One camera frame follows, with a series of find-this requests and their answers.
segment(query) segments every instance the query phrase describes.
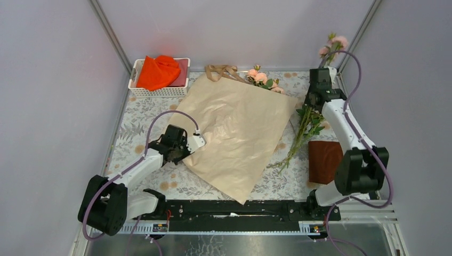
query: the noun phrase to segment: brown rope handle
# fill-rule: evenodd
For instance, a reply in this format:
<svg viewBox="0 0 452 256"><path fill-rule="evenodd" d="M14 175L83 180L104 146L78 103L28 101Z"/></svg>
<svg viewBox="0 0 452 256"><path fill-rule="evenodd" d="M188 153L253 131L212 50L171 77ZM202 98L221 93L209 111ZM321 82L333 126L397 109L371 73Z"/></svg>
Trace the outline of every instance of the brown rope handle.
<svg viewBox="0 0 452 256"><path fill-rule="evenodd" d="M205 67L206 70L206 76L211 80L212 82L218 82L221 77L228 78L231 80L239 81L242 83L248 84L249 82L243 78L241 78L237 74L237 67L236 66L229 66L229 65L207 65ZM212 72L218 73L217 76L213 76Z"/></svg>

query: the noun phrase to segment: floor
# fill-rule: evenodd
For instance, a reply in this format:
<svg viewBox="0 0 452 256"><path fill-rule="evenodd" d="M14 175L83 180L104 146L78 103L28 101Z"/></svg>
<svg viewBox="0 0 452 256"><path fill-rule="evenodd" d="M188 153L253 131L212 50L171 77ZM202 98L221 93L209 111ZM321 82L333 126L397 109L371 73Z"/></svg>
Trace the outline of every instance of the floor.
<svg viewBox="0 0 452 256"><path fill-rule="evenodd" d="M337 238L353 242L368 256L391 255L383 228L379 224L331 224ZM104 237L90 243L86 256L125 255L129 235ZM227 255L341 255L329 241L313 242L306 236L213 236L167 235L157 241L165 256L227 256ZM357 249L339 243L348 256L363 255ZM129 245L129 256L159 255L156 244L150 244L144 235L134 235Z"/></svg>
<svg viewBox="0 0 452 256"><path fill-rule="evenodd" d="M190 73L189 86L201 72ZM298 98L300 107L309 87L309 72L267 72L269 78L280 79L280 86L287 95ZM155 116L169 109L176 109L182 98L136 98L133 93L128 96L124 116L117 131L117 140L108 163L106 173L120 171L144 151L145 133ZM151 139L157 138L169 119L163 116L156 123ZM286 157L298 129L297 115L291 117L284 133L275 148L270 163ZM313 140L335 141L336 137L328 123L321 135ZM304 145L298 155L290 162L288 169L278 174L278 169L263 171L261 179L255 185L249 199L306 199L309 192L318 188L318 184L308 181L308 150ZM185 165L166 164L160 170L146 177L133 191L151 188L164 194L168 199L231 199L207 182L192 173Z"/></svg>

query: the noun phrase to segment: plastic basket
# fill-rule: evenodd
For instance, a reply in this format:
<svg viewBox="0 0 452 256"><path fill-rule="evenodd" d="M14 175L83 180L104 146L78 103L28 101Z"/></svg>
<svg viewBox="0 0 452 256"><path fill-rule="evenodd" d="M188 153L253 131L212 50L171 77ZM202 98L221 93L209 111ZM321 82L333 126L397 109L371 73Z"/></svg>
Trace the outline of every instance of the plastic basket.
<svg viewBox="0 0 452 256"><path fill-rule="evenodd" d="M187 79L184 87L165 87L155 91L149 91L145 88L137 88L136 81L140 77L141 69L143 68L144 59L138 59L133 65L132 73L128 81L128 88L135 94L137 98L161 98L161 97L183 97L188 90L188 76L190 74L190 59L189 58L174 58L175 60L188 60Z"/></svg>

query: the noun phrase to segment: white wall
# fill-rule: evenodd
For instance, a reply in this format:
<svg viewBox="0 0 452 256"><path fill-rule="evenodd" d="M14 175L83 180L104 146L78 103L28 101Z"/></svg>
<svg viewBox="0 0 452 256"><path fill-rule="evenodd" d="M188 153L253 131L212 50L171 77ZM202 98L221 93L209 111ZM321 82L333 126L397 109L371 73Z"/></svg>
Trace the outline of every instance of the white wall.
<svg viewBox="0 0 452 256"><path fill-rule="evenodd" d="M127 75L88 1L2 1L0 35L0 255L67 255Z"/></svg>
<svg viewBox="0 0 452 256"><path fill-rule="evenodd" d="M394 207L411 255L451 250L450 10L450 0L383 1L356 50L364 72L354 114L390 153ZM343 74L349 91L352 61Z"/></svg>
<svg viewBox="0 0 452 256"><path fill-rule="evenodd" d="M373 0L101 0L130 62L146 54L300 70L319 64L331 31L352 39Z"/></svg>

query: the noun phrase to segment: red wire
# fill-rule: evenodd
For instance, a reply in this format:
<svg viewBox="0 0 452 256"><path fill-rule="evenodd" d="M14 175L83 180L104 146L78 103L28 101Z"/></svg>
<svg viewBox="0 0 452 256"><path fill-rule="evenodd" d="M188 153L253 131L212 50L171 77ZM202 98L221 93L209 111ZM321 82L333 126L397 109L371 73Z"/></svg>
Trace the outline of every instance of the red wire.
<svg viewBox="0 0 452 256"><path fill-rule="evenodd" d="M168 222L170 221L170 218L171 218L171 211L170 210L166 210L166 216L167 216L167 218L166 218L166 228L168 230L169 229Z"/></svg>

